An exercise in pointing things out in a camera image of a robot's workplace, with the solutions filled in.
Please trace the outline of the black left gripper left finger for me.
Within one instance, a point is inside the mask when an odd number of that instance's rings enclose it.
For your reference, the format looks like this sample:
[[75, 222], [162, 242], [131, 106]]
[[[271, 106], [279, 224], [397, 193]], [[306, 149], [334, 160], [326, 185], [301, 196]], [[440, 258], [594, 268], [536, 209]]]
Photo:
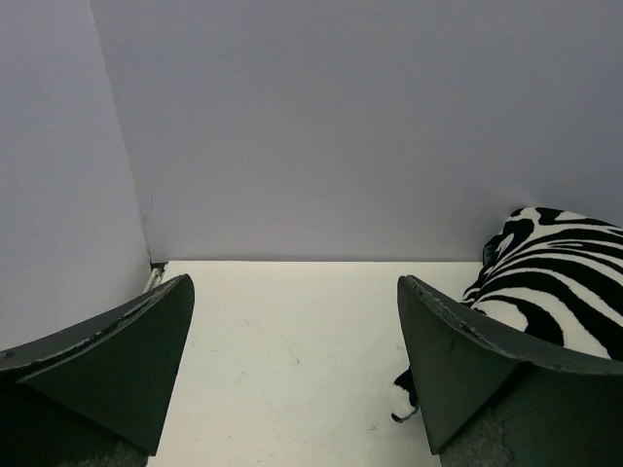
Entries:
[[187, 274], [1, 352], [4, 456], [153, 456], [189, 334]]

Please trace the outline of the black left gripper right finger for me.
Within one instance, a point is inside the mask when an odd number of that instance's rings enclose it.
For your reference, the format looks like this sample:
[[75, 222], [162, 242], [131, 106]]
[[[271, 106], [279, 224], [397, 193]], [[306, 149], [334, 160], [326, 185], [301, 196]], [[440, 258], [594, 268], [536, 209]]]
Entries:
[[621, 454], [621, 363], [521, 333], [412, 275], [397, 303], [432, 453]]

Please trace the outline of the zebra and green pillowcase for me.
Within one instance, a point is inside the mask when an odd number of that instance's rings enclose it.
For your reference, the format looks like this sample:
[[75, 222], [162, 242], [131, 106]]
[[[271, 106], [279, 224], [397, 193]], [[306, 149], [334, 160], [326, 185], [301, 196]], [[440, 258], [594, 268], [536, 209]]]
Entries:
[[529, 336], [622, 358], [622, 230], [571, 211], [513, 211], [460, 304]]

